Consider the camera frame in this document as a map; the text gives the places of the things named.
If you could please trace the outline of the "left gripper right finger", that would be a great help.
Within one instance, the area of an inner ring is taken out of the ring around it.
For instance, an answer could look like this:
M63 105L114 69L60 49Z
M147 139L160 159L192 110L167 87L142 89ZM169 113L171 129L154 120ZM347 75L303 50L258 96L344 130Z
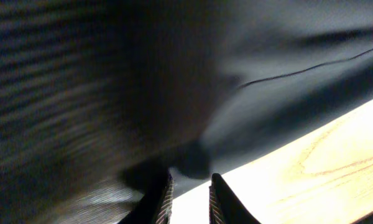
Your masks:
M212 175L209 190L210 224L260 224L219 173Z

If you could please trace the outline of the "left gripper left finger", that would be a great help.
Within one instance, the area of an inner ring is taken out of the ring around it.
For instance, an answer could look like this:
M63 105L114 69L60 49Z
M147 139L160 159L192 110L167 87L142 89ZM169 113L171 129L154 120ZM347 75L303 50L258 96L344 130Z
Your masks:
M160 174L137 206L118 224L168 224L172 216L173 188L169 171Z

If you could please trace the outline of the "black leggings red waistband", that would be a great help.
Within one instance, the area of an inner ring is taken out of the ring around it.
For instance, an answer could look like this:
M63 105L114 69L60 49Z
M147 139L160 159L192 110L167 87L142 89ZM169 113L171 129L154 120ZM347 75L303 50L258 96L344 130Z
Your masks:
M373 92L373 1L0 1L0 202L182 190Z

